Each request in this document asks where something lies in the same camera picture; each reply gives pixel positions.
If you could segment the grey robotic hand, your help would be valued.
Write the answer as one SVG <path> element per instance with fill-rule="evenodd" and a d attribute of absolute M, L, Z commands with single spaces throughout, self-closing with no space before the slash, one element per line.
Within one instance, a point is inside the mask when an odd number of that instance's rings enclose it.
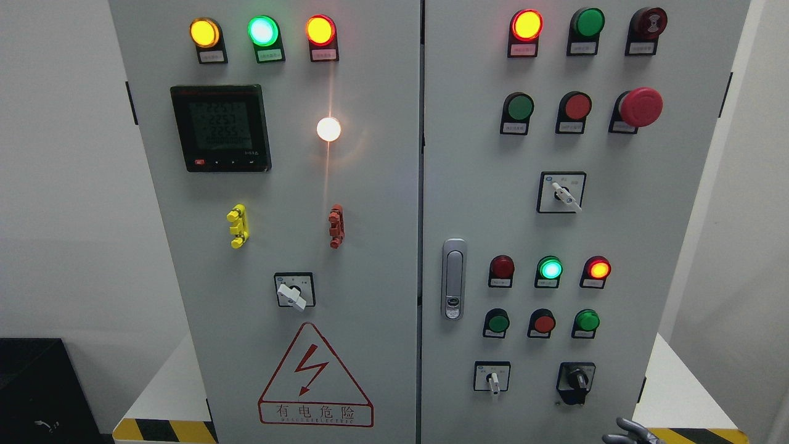
<path fill-rule="evenodd" d="M 615 422 L 624 432 L 623 435 L 603 435 L 601 440 L 607 444 L 636 444 L 651 443 L 665 444 L 661 438 L 651 433 L 646 427 L 638 422 L 630 421 L 624 417 L 617 417 Z"/>

